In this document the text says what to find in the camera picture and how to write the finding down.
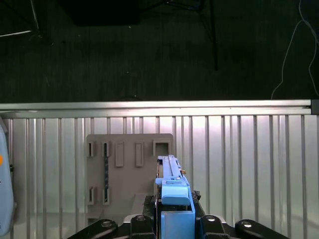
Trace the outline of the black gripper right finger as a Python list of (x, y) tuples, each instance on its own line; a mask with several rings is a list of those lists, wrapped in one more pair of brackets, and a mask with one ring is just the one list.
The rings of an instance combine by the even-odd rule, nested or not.
[(256, 221), (243, 219), (230, 226), (223, 219), (204, 212), (199, 200), (199, 191), (192, 191), (195, 207), (196, 239), (288, 239)]

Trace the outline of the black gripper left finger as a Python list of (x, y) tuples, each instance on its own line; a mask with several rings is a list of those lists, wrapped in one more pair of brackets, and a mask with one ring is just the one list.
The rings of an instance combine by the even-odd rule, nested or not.
[(156, 209), (153, 196), (139, 195), (133, 204), (134, 214), (122, 224), (100, 219), (70, 236), (71, 239), (156, 239)]

